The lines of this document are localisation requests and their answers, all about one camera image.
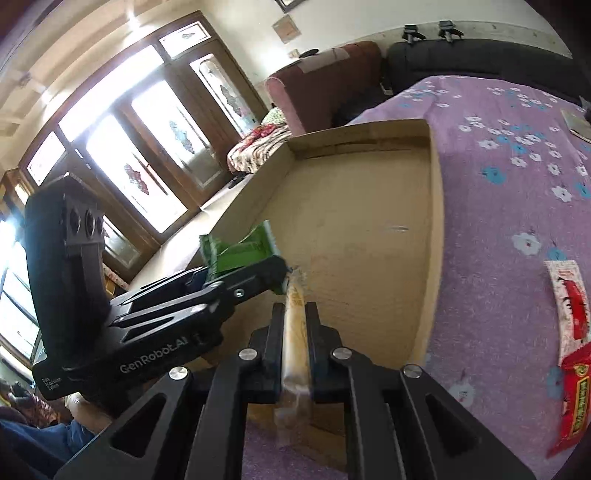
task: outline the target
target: white flower print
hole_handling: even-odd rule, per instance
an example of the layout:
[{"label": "white flower print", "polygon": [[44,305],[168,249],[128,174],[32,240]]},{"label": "white flower print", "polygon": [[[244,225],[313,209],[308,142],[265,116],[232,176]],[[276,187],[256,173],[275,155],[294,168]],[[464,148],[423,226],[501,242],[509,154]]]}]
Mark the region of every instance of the white flower print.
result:
[{"label": "white flower print", "polygon": [[532,146],[534,143],[526,138],[515,137],[515,141],[519,142],[522,145],[527,145],[528,147]]},{"label": "white flower print", "polygon": [[548,163],[548,171],[552,175],[560,175],[560,169],[556,163]]},{"label": "white flower print", "polygon": [[481,141],[478,142],[478,144],[482,148],[486,148],[487,150],[494,150],[496,147],[499,146],[498,143],[495,143],[492,140],[481,140]]},{"label": "white flower print", "polygon": [[571,193],[564,187],[552,187],[552,192],[556,195],[556,198],[559,198],[564,203],[570,202],[573,199]]},{"label": "white flower print", "polygon": [[524,255],[537,255],[542,244],[530,233],[520,233],[511,237],[513,246]]},{"label": "white flower print", "polygon": [[511,159],[511,163],[516,167],[525,168],[527,166],[527,162],[523,158],[513,157]]}]

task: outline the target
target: floral tablecloth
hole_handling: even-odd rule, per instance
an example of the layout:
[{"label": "floral tablecloth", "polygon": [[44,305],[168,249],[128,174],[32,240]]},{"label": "floral tablecloth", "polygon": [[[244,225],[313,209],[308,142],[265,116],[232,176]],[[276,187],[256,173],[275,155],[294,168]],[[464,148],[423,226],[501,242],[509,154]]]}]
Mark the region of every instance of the floral tablecloth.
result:
[{"label": "floral tablecloth", "polygon": [[543,261],[579,263],[591,293],[591,145],[561,109],[503,80],[433,76],[352,123],[425,118],[439,150],[445,249],[427,371],[536,474],[558,437],[558,319]]}]

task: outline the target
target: blue jeans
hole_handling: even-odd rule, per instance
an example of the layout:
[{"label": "blue jeans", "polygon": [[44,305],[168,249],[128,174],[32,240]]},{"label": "blue jeans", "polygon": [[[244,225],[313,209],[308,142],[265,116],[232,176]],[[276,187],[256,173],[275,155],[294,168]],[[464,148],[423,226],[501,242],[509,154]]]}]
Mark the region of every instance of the blue jeans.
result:
[{"label": "blue jeans", "polygon": [[57,471],[89,443],[95,435],[73,421],[38,429],[0,420],[0,431],[18,455],[40,480],[53,478]]}]

